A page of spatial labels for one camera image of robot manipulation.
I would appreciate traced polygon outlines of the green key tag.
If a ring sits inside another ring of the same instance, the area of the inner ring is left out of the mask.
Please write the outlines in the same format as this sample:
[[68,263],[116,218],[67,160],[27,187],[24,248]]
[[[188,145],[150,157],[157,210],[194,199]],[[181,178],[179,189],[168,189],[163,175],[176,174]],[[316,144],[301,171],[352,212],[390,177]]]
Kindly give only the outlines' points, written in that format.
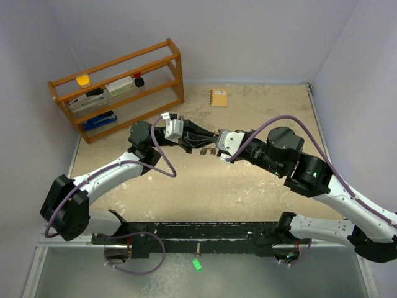
[[197,243],[197,249],[194,253],[194,258],[192,259],[192,264],[197,272],[203,271],[203,266],[201,264],[201,251],[200,251],[200,243]]

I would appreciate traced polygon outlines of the black base frame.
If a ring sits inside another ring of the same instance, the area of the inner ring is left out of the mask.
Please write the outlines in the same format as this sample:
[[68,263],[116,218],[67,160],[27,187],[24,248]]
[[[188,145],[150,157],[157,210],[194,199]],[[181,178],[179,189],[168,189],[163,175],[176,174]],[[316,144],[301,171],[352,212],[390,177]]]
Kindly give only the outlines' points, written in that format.
[[96,234],[95,245],[123,246],[133,259],[152,253],[250,254],[295,259],[308,239],[299,240],[278,222],[126,222],[111,236]]

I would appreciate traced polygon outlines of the yellow cap container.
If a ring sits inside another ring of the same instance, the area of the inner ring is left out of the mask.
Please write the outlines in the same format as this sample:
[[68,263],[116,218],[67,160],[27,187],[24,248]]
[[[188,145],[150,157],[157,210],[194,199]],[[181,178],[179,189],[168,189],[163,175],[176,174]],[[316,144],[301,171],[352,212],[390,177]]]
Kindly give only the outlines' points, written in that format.
[[91,85],[91,79],[88,74],[80,74],[76,77],[76,82],[80,88],[87,88]]

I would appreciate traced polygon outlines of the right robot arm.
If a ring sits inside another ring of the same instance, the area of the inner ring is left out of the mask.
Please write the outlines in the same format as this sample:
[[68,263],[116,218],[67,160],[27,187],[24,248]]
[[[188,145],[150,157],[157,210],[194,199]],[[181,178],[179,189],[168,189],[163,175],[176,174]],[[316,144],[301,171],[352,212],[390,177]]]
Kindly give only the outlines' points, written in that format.
[[263,142],[252,132],[229,132],[220,146],[230,156],[285,180],[291,191],[321,202],[343,215],[342,220],[312,219],[284,212],[276,226],[283,243],[318,239],[350,246],[376,263],[396,259],[396,214],[343,186],[336,172],[322,159],[303,153],[304,139],[288,127],[272,129]]

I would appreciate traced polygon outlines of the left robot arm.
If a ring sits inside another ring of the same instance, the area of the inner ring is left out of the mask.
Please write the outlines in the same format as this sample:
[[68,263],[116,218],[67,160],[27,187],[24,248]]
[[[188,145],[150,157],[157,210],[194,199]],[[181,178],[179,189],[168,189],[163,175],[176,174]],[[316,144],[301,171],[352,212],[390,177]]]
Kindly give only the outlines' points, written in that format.
[[57,177],[46,196],[40,215],[47,221],[44,236],[70,241],[87,229],[90,205],[125,181],[156,171],[175,178],[177,172],[162,151],[181,147],[186,153],[214,143],[216,135],[190,120],[169,119],[163,127],[139,121],[130,129],[130,148],[116,160],[75,178]]

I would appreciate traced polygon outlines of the red black bottle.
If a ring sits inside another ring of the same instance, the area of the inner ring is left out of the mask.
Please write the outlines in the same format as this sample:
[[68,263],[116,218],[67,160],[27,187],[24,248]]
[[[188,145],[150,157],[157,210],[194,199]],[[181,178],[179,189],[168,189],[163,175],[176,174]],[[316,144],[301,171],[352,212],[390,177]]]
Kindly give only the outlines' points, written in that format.
[[134,77],[134,84],[136,87],[140,88],[145,85],[144,79],[141,77],[141,72],[135,73],[133,77]]

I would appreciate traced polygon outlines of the bunch of metal keys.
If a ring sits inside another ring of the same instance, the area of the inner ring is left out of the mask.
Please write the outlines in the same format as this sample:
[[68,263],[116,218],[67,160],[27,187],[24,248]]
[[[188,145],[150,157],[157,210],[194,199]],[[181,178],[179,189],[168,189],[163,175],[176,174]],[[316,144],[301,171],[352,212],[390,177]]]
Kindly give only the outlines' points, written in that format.
[[216,148],[215,147],[202,147],[200,150],[200,155],[216,155]]

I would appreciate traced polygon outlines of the blue stapler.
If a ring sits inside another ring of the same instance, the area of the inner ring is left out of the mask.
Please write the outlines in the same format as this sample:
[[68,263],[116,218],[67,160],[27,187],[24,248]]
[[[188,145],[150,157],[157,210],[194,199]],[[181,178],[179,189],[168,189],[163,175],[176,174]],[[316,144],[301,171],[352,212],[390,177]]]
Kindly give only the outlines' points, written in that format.
[[85,131],[89,131],[115,122],[116,120],[117,116],[114,114],[114,112],[108,111],[101,115],[95,116],[87,121],[84,121],[83,128]]

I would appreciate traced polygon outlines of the white box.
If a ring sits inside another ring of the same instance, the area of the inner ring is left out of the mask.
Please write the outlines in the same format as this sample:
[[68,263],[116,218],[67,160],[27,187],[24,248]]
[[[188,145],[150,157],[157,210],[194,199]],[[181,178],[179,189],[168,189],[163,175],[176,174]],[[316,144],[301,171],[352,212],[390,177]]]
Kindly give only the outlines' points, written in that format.
[[119,96],[130,91],[134,87],[134,81],[130,76],[105,85],[106,90],[112,97]]

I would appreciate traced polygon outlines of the brown spiral notebook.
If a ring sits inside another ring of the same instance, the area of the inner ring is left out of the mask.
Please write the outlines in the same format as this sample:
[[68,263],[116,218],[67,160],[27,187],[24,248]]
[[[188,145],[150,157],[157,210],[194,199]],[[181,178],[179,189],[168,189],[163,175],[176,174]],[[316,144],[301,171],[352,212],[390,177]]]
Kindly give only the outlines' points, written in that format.
[[210,105],[213,107],[228,107],[228,92],[226,90],[212,89],[210,91]]

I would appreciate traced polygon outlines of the wooden shelf rack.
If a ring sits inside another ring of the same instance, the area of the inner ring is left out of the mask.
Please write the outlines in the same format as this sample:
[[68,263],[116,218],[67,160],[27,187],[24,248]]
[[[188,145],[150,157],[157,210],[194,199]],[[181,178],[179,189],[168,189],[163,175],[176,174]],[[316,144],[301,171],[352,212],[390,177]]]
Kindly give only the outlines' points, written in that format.
[[55,104],[86,143],[185,99],[181,52],[171,39],[47,85]]

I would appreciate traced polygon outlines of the white black stapler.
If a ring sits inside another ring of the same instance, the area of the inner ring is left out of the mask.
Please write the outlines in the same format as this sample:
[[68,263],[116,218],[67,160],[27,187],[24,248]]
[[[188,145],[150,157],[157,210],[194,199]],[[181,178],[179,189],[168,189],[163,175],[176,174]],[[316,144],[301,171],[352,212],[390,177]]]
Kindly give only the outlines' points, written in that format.
[[81,112],[86,109],[90,109],[93,107],[101,106],[107,102],[110,94],[108,91],[103,90],[101,94],[87,95],[83,94],[82,96],[76,98],[75,100],[68,103],[68,107],[73,113]]

